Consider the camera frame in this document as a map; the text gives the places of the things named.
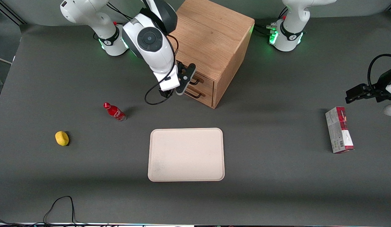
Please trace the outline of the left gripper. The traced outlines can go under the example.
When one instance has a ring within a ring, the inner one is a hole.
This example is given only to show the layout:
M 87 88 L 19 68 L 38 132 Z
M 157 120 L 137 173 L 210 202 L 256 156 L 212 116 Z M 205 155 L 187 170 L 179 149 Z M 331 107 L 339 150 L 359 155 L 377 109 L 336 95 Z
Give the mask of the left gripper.
M 371 99 L 374 97 L 376 102 L 391 100 L 391 91 L 386 89 L 387 86 L 391 86 L 391 69 L 381 74 L 377 83 L 374 85 L 378 96 L 372 92 L 372 89 L 367 84 L 359 84 L 346 91 L 346 103 L 350 104 L 357 100 Z

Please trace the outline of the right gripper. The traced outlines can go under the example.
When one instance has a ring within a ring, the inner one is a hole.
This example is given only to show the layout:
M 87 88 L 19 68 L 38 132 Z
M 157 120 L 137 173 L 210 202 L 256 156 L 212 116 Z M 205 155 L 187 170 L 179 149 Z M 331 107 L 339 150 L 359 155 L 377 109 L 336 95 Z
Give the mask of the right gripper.
M 159 82 L 159 93 L 165 98 L 169 97 L 172 91 L 180 86 L 180 83 L 188 83 L 186 66 L 181 61 L 177 61 L 177 67 L 173 67 L 170 73 L 153 72 L 153 74 Z

